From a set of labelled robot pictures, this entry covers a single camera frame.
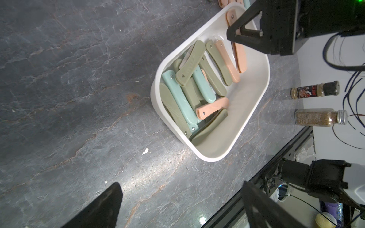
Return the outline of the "pink folding fruit knife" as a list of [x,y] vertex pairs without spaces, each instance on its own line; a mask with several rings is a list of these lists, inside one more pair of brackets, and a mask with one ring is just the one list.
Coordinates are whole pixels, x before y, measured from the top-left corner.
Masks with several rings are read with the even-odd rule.
[[228,5],[228,0],[218,0],[218,4],[223,9]]

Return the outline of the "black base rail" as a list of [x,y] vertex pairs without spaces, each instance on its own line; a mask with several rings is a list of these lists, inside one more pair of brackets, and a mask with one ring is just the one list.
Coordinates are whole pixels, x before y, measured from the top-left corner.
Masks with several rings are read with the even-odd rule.
[[[275,171],[281,160],[295,160],[299,150],[314,136],[312,127],[302,128],[275,156],[259,171],[250,182],[260,190],[271,196],[279,186],[279,181],[274,180]],[[217,213],[215,213],[203,228],[248,228],[249,223],[243,205],[241,194],[236,193]]]

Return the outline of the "glass spice jar silver cap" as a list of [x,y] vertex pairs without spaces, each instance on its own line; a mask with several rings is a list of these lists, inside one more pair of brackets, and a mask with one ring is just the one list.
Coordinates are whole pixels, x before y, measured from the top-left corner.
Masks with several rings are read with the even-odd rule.
[[335,124],[345,125],[348,122],[346,110],[330,108],[300,109],[295,112],[295,123],[303,126],[331,127]]

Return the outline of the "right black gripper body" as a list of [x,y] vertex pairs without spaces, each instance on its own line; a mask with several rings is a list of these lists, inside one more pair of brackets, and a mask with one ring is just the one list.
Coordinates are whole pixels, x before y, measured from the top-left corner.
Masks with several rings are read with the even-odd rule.
[[264,1],[262,52],[293,55],[312,37],[365,33],[364,1]]

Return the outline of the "olive knife in box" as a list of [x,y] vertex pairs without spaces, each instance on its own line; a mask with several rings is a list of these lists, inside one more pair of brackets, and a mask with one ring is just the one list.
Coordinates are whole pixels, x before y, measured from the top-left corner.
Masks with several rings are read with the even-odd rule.
[[205,72],[207,80],[213,88],[214,92],[221,97],[225,97],[227,95],[227,90],[223,83],[218,79],[217,75],[209,64],[207,57],[204,54],[199,62],[199,67]]

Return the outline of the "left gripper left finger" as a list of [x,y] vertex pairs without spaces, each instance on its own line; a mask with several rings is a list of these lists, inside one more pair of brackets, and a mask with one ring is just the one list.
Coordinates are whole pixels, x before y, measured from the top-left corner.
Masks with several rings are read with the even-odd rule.
[[122,199],[121,186],[118,182],[114,182],[63,227],[114,228],[117,224]]

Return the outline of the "olive knife second row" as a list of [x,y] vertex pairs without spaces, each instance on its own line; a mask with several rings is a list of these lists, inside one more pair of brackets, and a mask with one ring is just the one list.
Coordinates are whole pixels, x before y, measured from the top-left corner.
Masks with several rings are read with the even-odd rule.
[[223,60],[223,57],[219,53],[213,40],[208,40],[206,42],[205,46],[206,46],[207,52],[209,53],[209,55],[215,62],[216,66],[218,67],[225,85],[230,86],[233,83],[230,71],[228,70],[228,68]]

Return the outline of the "long teal knife in box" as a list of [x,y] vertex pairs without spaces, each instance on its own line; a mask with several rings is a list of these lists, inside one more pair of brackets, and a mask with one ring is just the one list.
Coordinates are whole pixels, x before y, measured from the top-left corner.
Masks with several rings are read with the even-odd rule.
[[190,125],[197,124],[198,118],[187,101],[181,86],[178,84],[175,78],[175,72],[173,70],[167,70],[162,74],[162,78],[182,112],[185,121]]

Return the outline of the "teal folding knife middle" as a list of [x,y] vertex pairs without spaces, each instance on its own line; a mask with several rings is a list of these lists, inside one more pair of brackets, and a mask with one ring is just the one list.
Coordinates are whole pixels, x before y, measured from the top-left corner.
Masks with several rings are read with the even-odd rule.
[[216,95],[204,77],[202,70],[197,66],[193,72],[193,78],[206,102],[213,103],[216,101]]

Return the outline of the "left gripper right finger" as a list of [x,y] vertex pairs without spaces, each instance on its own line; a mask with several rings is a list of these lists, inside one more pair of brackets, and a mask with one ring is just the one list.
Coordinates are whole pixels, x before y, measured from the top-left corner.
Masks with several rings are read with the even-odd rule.
[[304,227],[252,182],[245,181],[240,192],[251,228]]

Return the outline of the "white plastic storage box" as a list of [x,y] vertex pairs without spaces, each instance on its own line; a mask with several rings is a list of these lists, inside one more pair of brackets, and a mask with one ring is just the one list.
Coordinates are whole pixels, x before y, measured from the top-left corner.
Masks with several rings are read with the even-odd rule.
[[182,143],[187,145],[197,157],[206,162],[217,162],[230,152],[254,113],[270,82],[271,73],[268,56],[248,48],[248,71],[240,75],[241,82],[228,88],[228,99],[230,101],[228,117],[197,146],[193,145],[184,136],[184,133],[173,122],[173,119],[163,107],[160,96],[160,81],[163,72],[193,42],[197,40],[207,41],[209,38],[219,37],[227,46],[229,44],[226,37],[228,27],[224,17],[226,12],[232,9],[235,9],[238,15],[242,15],[246,10],[242,4],[230,3],[218,12],[161,62],[151,87],[151,102],[157,114]]

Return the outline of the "olive folding knife top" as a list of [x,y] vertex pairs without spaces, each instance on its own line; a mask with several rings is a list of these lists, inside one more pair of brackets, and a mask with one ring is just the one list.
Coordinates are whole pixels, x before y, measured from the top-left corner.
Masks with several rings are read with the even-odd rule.
[[176,80],[180,86],[185,86],[191,78],[193,72],[198,66],[203,54],[205,52],[205,44],[198,40],[196,41],[185,54],[179,70],[176,73]]

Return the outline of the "spice jar black cap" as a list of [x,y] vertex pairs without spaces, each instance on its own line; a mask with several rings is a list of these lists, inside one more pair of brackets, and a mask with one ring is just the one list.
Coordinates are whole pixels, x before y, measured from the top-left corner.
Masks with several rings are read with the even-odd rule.
[[337,96],[340,92],[339,81],[321,83],[292,88],[290,96],[292,99],[303,99],[311,97]]

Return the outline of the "pink knife second row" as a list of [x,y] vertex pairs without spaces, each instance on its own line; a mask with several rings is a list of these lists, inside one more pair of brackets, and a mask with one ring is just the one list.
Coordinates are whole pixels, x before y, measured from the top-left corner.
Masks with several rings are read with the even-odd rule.
[[[230,9],[226,12],[226,21],[230,27],[237,20],[236,10]],[[234,54],[236,59],[236,65],[240,73],[244,73],[247,70],[247,55],[245,48],[242,44],[233,43]]]

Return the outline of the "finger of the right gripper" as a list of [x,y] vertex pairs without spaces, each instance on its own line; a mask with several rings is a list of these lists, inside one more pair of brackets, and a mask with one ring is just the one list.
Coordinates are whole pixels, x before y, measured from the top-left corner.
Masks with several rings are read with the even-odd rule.
[[250,47],[256,51],[264,54],[270,54],[270,41],[267,41],[262,31],[253,30],[251,35],[240,35],[235,31],[227,30],[227,39],[237,44],[242,44],[244,46]]
[[255,1],[227,30],[227,37],[238,36],[236,31],[240,31],[243,37],[262,37],[261,30],[248,29],[245,26],[262,12],[264,1]]

